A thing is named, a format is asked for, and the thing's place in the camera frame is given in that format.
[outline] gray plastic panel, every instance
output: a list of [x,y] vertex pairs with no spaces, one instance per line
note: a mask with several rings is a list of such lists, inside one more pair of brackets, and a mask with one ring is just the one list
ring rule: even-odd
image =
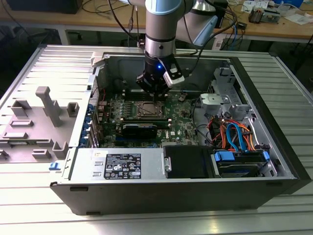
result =
[[[25,73],[17,78],[16,87],[8,91],[7,100],[1,100],[0,135],[4,135],[5,132],[26,132],[28,143],[32,142],[30,140],[52,139],[53,143],[57,142],[62,147],[65,142],[69,143],[76,120],[76,117],[69,117],[67,106],[69,103],[78,103],[80,106],[93,69],[89,57],[64,58],[60,55],[60,58],[56,58],[45,55],[43,49],[37,50],[35,56],[36,59],[24,68]],[[53,101],[57,101],[61,108],[60,119],[62,124],[59,127],[52,125],[51,119],[43,111],[43,102],[35,94],[40,86],[50,88],[49,96]],[[14,115],[11,107],[16,100],[27,100],[31,109],[22,109],[27,117],[17,119]],[[28,127],[10,125],[12,121],[20,119],[31,120],[33,125]],[[53,162],[58,159],[52,151],[53,145],[45,147],[43,145],[24,145],[22,143],[14,145],[12,148],[0,147],[9,155],[6,160],[0,158],[0,163]],[[35,159],[32,155],[33,149],[47,149],[51,158]]]

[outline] power supply label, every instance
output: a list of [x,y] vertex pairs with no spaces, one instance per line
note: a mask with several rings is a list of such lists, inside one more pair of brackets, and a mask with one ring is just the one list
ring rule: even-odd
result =
[[104,178],[141,179],[141,154],[107,154]]

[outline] black cable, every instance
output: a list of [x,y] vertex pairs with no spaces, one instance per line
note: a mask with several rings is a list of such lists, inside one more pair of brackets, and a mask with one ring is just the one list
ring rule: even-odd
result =
[[233,16],[233,22],[232,22],[229,26],[227,26],[227,27],[225,27],[225,28],[219,30],[218,32],[212,34],[212,35],[206,40],[206,42],[205,42],[205,43],[203,44],[203,46],[201,47],[201,50],[200,50],[200,52],[199,52],[199,54],[198,54],[198,56],[197,56],[197,60],[196,60],[195,65],[194,65],[193,68],[190,70],[190,74],[191,74],[191,73],[195,70],[195,68],[197,67],[197,64],[198,64],[198,62],[199,62],[199,60],[200,60],[201,54],[202,54],[202,52],[203,52],[205,46],[207,45],[207,43],[208,43],[212,38],[214,38],[216,35],[219,35],[220,33],[223,33],[224,31],[226,31],[226,30],[228,30],[229,28],[231,28],[231,27],[236,23],[236,21],[237,21],[237,15],[236,15],[233,11],[230,11],[230,10],[228,10],[228,9],[226,9],[226,8],[223,8],[223,7],[214,5],[214,4],[212,4],[209,0],[205,0],[205,2],[208,3],[209,5],[211,5],[211,6],[215,7],[215,8],[217,8],[217,9],[220,9],[220,10],[225,11],[226,14],[231,14],[231,15]]
[[[134,28],[134,11],[135,11],[135,6],[133,6],[133,8],[132,8],[132,14],[131,14],[131,17],[129,18],[129,21],[128,21],[128,32],[129,32],[129,34],[131,33],[131,31]],[[127,37],[127,46],[129,47],[129,36]]]
[[[82,9],[86,12],[89,12],[89,13],[95,13],[95,14],[98,14],[98,13],[107,13],[107,12],[110,12],[111,10],[106,10],[106,11],[89,11],[85,8],[85,5],[91,1],[94,1],[94,0],[88,0],[87,2],[83,3],[83,6],[82,6]],[[99,7],[102,7],[102,6],[108,6],[108,4],[104,4],[104,5],[101,5],[101,6],[98,6],[97,9],[99,9]],[[122,8],[122,7],[125,7],[125,6],[129,6],[129,5],[123,5],[123,6],[119,6],[119,7],[116,7],[114,8],[113,10],[117,10],[119,8]]]
[[199,92],[202,92],[202,89],[195,83],[187,83],[185,86],[180,90],[181,92],[184,92],[184,88],[186,88],[188,85],[192,85],[198,89]]
[[139,42],[140,34],[139,34],[139,19],[138,19],[138,8],[137,7],[136,7],[136,23],[137,23],[137,40]]
[[196,106],[197,106],[197,103],[198,103],[199,100],[200,100],[200,96],[198,97],[198,99],[197,99],[197,101],[196,101],[196,103],[195,103],[195,106],[194,106],[194,108],[193,108],[192,114],[191,114],[192,123],[193,123],[193,125],[194,125],[196,131],[197,131],[200,135],[202,135],[202,136],[207,140],[207,145],[209,145],[209,146],[212,147],[212,148],[217,148],[216,146],[214,146],[214,145],[211,143],[211,140],[210,140],[204,133],[202,133],[202,132],[198,129],[200,126],[203,126],[203,125],[205,125],[205,124],[201,124],[201,125],[199,125],[199,126],[196,126],[196,124],[195,124],[194,113],[195,113],[195,109],[196,109]]
[[109,7],[112,11],[112,14],[113,14],[113,17],[115,19],[115,21],[118,23],[118,25],[121,27],[121,29],[131,38],[133,39],[134,41],[138,42],[129,32],[127,32],[127,30],[123,27],[123,25],[121,24],[121,22],[118,20],[118,18],[116,17],[116,14],[114,13],[114,9],[112,7],[112,4],[110,2],[110,0],[108,0],[108,4],[109,4]]
[[33,40],[34,43],[37,44],[37,41],[31,37],[31,35],[26,31],[26,29],[25,29],[25,28],[10,14],[10,12],[6,9],[6,7],[4,6],[3,0],[1,0],[1,3],[2,3],[2,6],[3,6],[4,10],[5,10],[6,13],[9,15],[9,17],[10,17],[16,24],[18,24],[19,27],[22,28],[22,30],[24,30],[24,32],[29,36],[29,38],[30,38],[31,40]]
[[[184,4],[185,4],[185,12],[186,12],[186,7],[187,7],[186,0],[184,0]],[[196,50],[195,52],[190,53],[190,55],[195,55],[195,54],[198,53],[198,49],[197,49],[196,45],[194,45],[194,43],[193,43],[193,41],[192,41],[192,39],[191,39],[191,37],[190,37],[190,33],[189,33],[189,30],[188,30],[188,27],[187,27],[187,22],[186,22],[186,17],[185,17],[185,15],[183,16],[183,20],[184,20],[185,29],[186,29],[186,31],[187,31],[187,35],[188,35],[188,39],[189,39],[189,41],[190,41],[190,44],[191,44],[191,45],[193,46],[193,48]]]

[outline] side panel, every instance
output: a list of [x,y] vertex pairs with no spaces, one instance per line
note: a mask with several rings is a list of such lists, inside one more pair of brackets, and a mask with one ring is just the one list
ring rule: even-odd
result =
[[253,105],[259,112],[261,119],[264,122],[264,125],[266,126],[269,134],[273,138],[279,152],[282,154],[290,171],[292,172],[294,177],[298,178],[297,180],[295,180],[297,181],[297,183],[293,187],[284,192],[284,194],[292,194],[298,191],[303,186],[310,183],[311,178],[306,172],[303,165],[301,164],[299,158],[297,157],[293,148],[289,144],[287,138],[285,137],[279,125],[277,124],[272,113],[269,111],[267,105],[263,101],[261,95],[254,86],[252,80],[250,79],[249,75],[247,74],[246,70],[242,66],[239,59],[233,57],[232,62],[242,82],[242,84],[240,84],[241,87],[246,89],[247,94],[249,95],[253,102]]
[[73,213],[134,214],[257,209],[294,184],[216,182],[181,184],[56,185],[51,189]]

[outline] aluminum extrusion table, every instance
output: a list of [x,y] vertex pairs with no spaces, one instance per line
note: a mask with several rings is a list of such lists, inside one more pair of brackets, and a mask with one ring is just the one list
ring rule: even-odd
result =
[[[15,98],[40,105],[39,85],[59,104],[80,102],[94,51],[123,47],[38,48],[0,101],[0,133],[13,114]],[[204,51],[242,62],[307,172],[313,177],[313,98],[277,57],[259,52]],[[258,210],[78,216],[49,188],[56,174],[48,163],[0,164],[1,234],[257,234],[313,233],[313,183],[293,195],[275,197]]]

